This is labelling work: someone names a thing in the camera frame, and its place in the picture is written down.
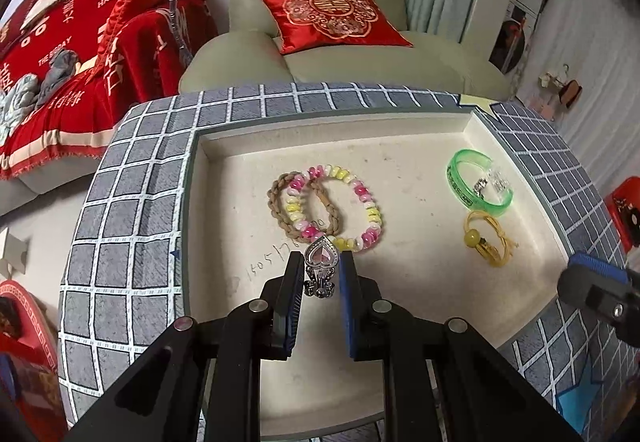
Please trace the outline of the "silver heart pendant brooch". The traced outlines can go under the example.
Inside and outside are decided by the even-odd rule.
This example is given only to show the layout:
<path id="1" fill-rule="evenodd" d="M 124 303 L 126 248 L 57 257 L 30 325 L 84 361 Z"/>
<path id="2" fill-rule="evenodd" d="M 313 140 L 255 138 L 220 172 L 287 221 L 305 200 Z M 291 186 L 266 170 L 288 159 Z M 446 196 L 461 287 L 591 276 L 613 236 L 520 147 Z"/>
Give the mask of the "silver heart pendant brooch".
<path id="1" fill-rule="evenodd" d="M 333 279 L 339 258 L 340 252 L 328 236 L 320 235 L 307 247 L 304 253 L 306 296 L 325 299 L 334 295 Z"/>

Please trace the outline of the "silver crystal hair clip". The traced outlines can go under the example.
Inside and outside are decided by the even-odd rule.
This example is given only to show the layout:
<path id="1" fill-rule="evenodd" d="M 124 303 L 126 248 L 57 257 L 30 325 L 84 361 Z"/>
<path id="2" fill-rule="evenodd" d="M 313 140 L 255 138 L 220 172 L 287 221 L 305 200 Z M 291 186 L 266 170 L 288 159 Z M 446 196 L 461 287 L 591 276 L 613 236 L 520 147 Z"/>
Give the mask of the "silver crystal hair clip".
<path id="1" fill-rule="evenodd" d="M 484 199 L 488 188 L 492 188 L 500 199 L 506 199 L 506 196 L 512 193 L 510 182 L 502 176 L 499 170 L 487 170 L 484 176 L 481 176 L 474 183 L 473 193 L 477 197 Z"/>

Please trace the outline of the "green translucent bangle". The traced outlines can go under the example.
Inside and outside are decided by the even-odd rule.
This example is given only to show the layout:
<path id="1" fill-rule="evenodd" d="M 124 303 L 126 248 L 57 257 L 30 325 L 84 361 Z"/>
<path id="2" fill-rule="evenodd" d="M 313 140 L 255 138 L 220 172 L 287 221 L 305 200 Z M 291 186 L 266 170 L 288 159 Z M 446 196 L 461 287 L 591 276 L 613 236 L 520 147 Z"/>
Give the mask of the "green translucent bangle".
<path id="1" fill-rule="evenodd" d="M 478 150 L 455 152 L 448 162 L 446 178 L 454 196 L 469 210 L 500 217 L 513 202 L 509 180 L 489 156 Z"/>

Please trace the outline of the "grey jewelry tray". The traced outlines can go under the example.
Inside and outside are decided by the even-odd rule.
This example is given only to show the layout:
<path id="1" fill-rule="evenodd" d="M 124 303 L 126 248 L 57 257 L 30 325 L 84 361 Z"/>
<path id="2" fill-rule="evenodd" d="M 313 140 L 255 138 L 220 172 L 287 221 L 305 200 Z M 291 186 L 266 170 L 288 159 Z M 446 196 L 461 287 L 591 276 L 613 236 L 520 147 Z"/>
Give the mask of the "grey jewelry tray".
<path id="1" fill-rule="evenodd" d="M 468 210 L 446 169 L 458 150 L 494 161 L 514 197 L 498 222 L 518 243 L 503 268 L 465 246 Z M 529 323 L 555 295 L 566 249 L 547 210 L 488 126 L 473 113 L 334 114 L 196 135 L 182 225 L 184 310 L 199 322 L 257 298 L 284 273 L 291 251 L 268 208 L 281 174 L 327 162 L 354 174 L 383 219 L 380 239 L 355 254 L 358 274 L 418 318 L 464 318 L 494 347 Z M 303 298 L 286 362 L 263 362 L 263 439 L 340 431 L 382 414 L 382 365 L 348 356 L 340 284 L 329 299 Z"/>

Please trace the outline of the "red plastic stool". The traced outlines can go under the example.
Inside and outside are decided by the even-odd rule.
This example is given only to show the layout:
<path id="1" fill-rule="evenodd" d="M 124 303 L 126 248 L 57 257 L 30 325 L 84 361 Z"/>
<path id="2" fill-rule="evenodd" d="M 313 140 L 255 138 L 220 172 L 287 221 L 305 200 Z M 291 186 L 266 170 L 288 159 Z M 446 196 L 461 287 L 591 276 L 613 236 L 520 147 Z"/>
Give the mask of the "red plastic stool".
<path id="1" fill-rule="evenodd" d="M 639 247 L 640 240 L 640 178 L 630 176 L 604 199 L 606 209 L 629 254 Z"/>

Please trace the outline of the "blue star sticker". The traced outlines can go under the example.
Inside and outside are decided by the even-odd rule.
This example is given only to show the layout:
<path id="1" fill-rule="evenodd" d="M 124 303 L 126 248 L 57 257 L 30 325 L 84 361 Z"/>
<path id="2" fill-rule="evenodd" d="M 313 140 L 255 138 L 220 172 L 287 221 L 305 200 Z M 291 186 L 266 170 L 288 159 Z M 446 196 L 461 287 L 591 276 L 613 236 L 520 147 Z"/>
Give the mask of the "blue star sticker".
<path id="1" fill-rule="evenodd" d="M 578 434 L 582 434 L 587 425 L 589 411 L 602 384 L 593 377 L 592 357 L 588 355 L 576 384 L 556 396 L 556 409 Z"/>

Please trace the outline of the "grey checked tablecloth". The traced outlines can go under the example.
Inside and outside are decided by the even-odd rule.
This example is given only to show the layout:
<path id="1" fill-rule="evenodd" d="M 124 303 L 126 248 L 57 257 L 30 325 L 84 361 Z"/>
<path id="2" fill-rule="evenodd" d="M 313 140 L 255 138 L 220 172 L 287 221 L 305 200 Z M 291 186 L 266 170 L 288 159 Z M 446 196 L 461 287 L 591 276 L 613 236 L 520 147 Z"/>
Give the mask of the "grey checked tablecloth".
<path id="1" fill-rule="evenodd" d="M 552 125 L 518 104 L 494 104 L 493 117 L 459 107 L 458 98 L 384 84 L 289 82 L 192 92 L 126 113 L 92 180 L 60 287 L 58 376 L 67 418 L 81 418 L 176 318 L 189 312 L 181 259 L 184 198 L 189 196 L 184 190 L 189 193 L 186 180 L 202 131 L 338 113 L 473 113 L 540 197 L 567 257 L 585 252 L 623 269 L 622 242 L 604 203 Z M 364 240 L 370 231 L 367 205 L 357 190 L 366 187 L 346 169 L 327 162 L 316 166 L 342 210 L 346 235 Z M 465 246 L 493 268 L 503 268 L 518 243 L 506 235 L 501 216 L 466 210 Z M 497 349 L 555 409 L 556 396 L 576 384 L 587 356 L 592 357 L 593 377 L 603 384 L 582 432 L 588 441 L 603 439 L 627 380 L 639 370 L 637 349 L 591 312 L 556 294 Z"/>

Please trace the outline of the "slipper rack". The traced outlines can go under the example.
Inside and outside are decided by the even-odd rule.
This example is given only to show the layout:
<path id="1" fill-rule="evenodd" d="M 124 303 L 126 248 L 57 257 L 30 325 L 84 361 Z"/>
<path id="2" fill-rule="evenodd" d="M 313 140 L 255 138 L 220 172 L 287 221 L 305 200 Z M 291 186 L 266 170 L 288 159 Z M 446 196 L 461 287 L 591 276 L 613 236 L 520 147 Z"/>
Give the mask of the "slipper rack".
<path id="1" fill-rule="evenodd" d="M 557 75 L 546 72 L 540 76 L 538 84 L 548 94 L 548 98 L 542 98 L 539 105 L 541 116 L 548 120 L 568 113 L 582 95 L 582 86 L 576 79 L 570 79 L 570 65 L 566 63 Z"/>

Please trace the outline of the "white curtain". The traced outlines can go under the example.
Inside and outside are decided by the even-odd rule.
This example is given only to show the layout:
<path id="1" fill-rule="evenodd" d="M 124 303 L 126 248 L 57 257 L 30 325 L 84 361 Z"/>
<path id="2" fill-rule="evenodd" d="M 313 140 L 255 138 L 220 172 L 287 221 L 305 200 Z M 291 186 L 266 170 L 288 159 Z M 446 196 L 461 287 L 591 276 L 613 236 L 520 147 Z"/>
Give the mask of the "white curtain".
<path id="1" fill-rule="evenodd" d="M 549 0 L 518 87 L 525 105 L 548 98 L 539 84 L 544 74 L 582 86 L 554 123 L 600 194 L 638 174 L 638 0 Z"/>

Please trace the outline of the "yellow star sticker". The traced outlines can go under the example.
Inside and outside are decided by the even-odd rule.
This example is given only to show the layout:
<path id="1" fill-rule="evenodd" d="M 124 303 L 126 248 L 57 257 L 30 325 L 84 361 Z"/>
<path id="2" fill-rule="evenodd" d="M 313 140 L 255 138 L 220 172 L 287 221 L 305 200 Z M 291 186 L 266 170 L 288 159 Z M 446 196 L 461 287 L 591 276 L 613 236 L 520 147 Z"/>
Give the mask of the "yellow star sticker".
<path id="1" fill-rule="evenodd" d="M 497 101 L 491 98 L 483 98 L 482 96 L 460 94 L 458 98 L 459 107 L 479 108 L 485 114 L 493 117 L 496 116 L 495 111 L 492 109 L 494 104 L 497 104 Z"/>

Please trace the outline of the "lower washing machine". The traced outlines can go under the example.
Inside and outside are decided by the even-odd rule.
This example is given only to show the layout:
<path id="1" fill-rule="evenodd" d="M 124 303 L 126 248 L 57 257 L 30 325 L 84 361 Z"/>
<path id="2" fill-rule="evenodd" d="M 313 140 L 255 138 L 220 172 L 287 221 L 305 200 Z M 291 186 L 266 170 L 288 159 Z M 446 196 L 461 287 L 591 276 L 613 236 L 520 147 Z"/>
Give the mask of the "lower washing machine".
<path id="1" fill-rule="evenodd" d="M 489 61 L 503 75 L 509 75 L 523 61 L 532 41 L 537 14 L 527 6 L 510 0 Z"/>

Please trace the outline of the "red gift box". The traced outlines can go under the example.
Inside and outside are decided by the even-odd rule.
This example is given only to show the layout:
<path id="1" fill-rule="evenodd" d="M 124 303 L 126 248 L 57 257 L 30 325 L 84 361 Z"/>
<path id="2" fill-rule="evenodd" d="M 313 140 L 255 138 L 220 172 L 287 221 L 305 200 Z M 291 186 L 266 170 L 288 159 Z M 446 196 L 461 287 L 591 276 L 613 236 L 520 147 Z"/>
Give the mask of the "red gift box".
<path id="1" fill-rule="evenodd" d="M 36 440 L 64 439 L 56 339 L 44 307 L 12 280 L 1 284 L 1 392 Z"/>

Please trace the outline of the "red embroidered cushion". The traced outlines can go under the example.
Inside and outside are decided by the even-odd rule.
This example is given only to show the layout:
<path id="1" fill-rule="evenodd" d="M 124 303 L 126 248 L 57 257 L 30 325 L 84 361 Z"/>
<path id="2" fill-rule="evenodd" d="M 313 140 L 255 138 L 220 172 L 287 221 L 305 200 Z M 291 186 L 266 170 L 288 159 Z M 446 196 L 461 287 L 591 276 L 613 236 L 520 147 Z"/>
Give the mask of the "red embroidered cushion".
<path id="1" fill-rule="evenodd" d="M 319 46 L 410 46 L 375 0 L 262 0 L 277 24 L 280 52 Z"/>

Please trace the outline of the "phone holder stand pole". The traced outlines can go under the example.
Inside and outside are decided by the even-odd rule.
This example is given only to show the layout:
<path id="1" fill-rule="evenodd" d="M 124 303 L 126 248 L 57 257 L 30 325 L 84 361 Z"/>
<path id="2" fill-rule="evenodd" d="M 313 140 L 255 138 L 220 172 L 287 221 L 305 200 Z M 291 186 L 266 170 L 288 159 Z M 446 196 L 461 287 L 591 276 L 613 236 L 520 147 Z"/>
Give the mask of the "phone holder stand pole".
<path id="1" fill-rule="evenodd" d="M 169 29 L 178 46 L 179 58 L 182 66 L 187 68 L 192 62 L 193 54 L 186 45 L 186 39 L 178 25 L 178 0 L 168 0 Z"/>

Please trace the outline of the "sofa with red blanket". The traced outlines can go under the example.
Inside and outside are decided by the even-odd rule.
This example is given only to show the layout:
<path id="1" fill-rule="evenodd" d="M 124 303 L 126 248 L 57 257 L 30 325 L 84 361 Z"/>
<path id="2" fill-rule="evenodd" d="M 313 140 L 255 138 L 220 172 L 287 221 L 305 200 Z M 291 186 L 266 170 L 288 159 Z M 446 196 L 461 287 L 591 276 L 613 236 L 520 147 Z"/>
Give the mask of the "sofa with red blanket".
<path id="1" fill-rule="evenodd" d="M 169 29 L 168 0 L 60 0 L 31 28 L 25 0 L 1 31 L 1 90 L 25 74 L 40 81 L 62 49 L 76 74 L 1 144 L 1 211 L 20 208 L 93 173 L 131 107 L 175 95 L 186 70 Z M 217 29 L 206 0 L 178 0 L 192 53 Z"/>

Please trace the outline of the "pile of grey clothes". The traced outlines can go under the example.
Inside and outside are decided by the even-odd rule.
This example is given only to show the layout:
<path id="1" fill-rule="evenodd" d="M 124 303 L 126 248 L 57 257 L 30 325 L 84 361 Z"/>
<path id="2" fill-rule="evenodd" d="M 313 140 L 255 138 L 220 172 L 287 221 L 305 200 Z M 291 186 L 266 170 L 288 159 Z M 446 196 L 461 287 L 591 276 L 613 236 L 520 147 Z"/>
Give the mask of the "pile of grey clothes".
<path id="1" fill-rule="evenodd" d="M 43 107 L 78 69 L 78 55 L 72 50 L 62 49 L 51 58 L 49 70 L 42 81 L 35 74 L 25 74 L 9 90 L 1 90 L 1 144 L 35 110 Z"/>

